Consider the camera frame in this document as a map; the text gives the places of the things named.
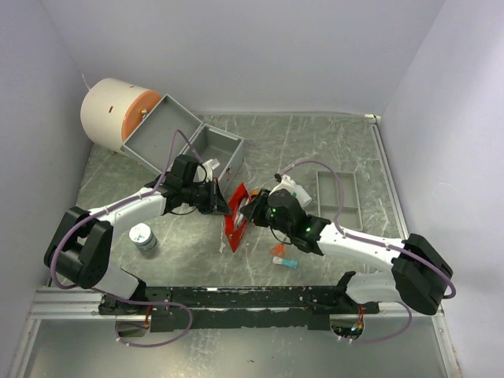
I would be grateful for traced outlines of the small red scissors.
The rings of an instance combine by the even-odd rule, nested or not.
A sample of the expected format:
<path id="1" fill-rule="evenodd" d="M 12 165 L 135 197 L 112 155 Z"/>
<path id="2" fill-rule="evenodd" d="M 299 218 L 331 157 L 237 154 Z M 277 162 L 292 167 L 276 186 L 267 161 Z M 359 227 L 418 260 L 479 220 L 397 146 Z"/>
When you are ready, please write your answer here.
<path id="1" fill-rule="evenodd" d="M 285 245 L 280 243 L 274 246 L 271 250 L 270 253 L 272 256 L 277 256 L 279 258 L 283 258 L 285 255 Z"/>

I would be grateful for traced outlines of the red first aid pouch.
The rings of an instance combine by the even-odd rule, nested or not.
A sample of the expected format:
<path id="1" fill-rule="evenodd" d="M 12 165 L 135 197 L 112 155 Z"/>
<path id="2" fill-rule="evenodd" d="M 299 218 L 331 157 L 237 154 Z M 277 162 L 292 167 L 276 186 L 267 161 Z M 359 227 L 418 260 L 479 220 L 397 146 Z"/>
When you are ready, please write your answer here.
<path id="1" fill-rule="evenodd" d="M 232 253 L 237 251 L 247 226 L 247 220 L 240 213 L 240 209 L 245 205 L 248 205 L 250 200 L 250 194 L 246 189 L 245 184 L 241 183 L 235 189 L 233 196 L 228 202 L 229 208 L 232 210 L 232 214 L 224 217 L 224 233 Z"/>

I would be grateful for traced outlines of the teal capped tube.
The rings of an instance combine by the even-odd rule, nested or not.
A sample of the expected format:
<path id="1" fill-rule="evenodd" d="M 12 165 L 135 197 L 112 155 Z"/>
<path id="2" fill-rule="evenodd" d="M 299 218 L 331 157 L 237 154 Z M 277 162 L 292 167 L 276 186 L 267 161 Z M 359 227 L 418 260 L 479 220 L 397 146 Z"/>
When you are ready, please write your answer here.
<path id="1" fill-rule="evenodd" d="M 278 256 L 274 256 L 272 259 L 272 263 L 276 265 L 282 265 L 286 266 L 290 269 L 297 269 L 298 268 L 298 262 L 295 260 L 289 260 L 285 258 L 280 258 Z"/>

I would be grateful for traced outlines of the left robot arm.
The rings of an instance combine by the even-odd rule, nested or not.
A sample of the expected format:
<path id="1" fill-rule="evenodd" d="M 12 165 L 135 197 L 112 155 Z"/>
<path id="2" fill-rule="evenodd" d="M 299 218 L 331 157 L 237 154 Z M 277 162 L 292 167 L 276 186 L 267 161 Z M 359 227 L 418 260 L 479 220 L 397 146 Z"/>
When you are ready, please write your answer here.
<path id="1" fill-rule="evenodd" d="M 63 276 L 70 287 L 95 289 L 118 297 L 127 313 L 137 314 L 147 304 L 145 283 L 110 263 L 113 241 L 137 224 L 172 214 L 183 204 L 201 214 L 230 215 L 216 177 L 195 180 L 202 167 L 197 158 L 175 157 L 171 168 L 133 195 L 93 210 L 67 210 L 43 258 L 52 278 Z"/>

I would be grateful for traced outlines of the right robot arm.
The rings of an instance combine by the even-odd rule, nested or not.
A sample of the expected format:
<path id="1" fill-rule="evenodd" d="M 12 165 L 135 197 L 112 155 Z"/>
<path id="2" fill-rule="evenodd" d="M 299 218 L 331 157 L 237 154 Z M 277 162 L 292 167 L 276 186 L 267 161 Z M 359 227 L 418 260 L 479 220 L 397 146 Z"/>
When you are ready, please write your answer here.
<path id="1" fill-rule="evenodd" d="M 400 300 L 424 315 L 436 314 L 442 300 L 456 294 L 452 268 L 422 235 L 389 239 L 350 232 L 339 224 L 308 214 L 288 190 L 262 190 L 239 212 L 252 224 L 281 232 L 288 243 L 307 254 L 341 256 L 370 265 L 385 277 L 371 288 L 352 276 L 334 294 L 335 307 L 351 313 L 361 303 Z"/>

